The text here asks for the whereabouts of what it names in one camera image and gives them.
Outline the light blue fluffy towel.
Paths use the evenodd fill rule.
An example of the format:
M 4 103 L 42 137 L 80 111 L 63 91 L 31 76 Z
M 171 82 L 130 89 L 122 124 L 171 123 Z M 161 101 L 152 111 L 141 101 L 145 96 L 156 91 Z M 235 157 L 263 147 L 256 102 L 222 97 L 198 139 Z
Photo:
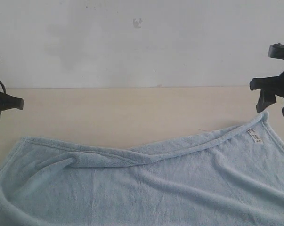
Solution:
M 24 137 L 0 167 L 0 226 L 284 226 L 284 143 L 267 112 L 129 149 Z

